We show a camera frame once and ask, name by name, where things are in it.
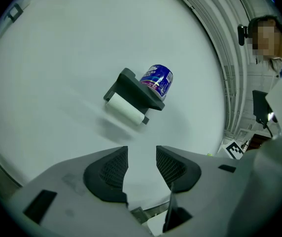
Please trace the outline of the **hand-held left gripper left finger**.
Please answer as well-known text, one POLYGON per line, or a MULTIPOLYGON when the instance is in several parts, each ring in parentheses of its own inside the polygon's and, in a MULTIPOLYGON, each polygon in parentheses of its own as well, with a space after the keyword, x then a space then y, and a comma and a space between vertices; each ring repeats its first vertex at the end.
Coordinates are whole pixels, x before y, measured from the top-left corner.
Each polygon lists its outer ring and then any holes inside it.
POLYGON ((128 210, 127 170, 126 146, 69 159, 23 186, 7 208, 33 237, 147 237, 128 210))

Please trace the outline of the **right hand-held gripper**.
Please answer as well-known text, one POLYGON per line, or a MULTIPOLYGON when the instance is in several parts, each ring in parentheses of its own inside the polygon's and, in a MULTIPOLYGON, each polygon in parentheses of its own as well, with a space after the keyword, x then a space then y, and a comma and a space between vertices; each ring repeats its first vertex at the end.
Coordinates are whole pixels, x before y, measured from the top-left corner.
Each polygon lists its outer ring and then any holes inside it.
POLYGON ((222 144, 216 154, 218 158, 241 159, 245 151, 237 144, 235 140, 231 140, 226 144, 222 144))

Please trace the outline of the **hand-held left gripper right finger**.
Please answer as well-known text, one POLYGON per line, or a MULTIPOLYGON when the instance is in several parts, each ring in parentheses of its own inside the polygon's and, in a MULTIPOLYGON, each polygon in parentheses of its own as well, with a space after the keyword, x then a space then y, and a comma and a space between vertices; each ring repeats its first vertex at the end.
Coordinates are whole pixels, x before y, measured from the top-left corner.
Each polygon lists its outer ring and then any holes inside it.
POLYGON ((253 169, 241 159, 156 147, 156 166, 171 190, 165 237, 229 237, 229 224, 253 169))

